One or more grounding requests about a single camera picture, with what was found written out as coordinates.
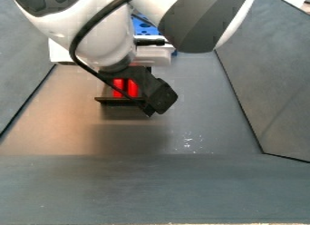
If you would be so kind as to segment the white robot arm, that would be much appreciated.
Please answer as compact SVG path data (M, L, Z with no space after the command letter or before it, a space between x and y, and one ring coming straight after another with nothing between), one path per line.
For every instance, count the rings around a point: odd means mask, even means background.
M62 48L102 10L77 48L91 66L109 72L130 64L154 64L154 53L142 55L134 13L156 25L173 47L190 54L212 52L236 33L254 0L14 0L39 31Z

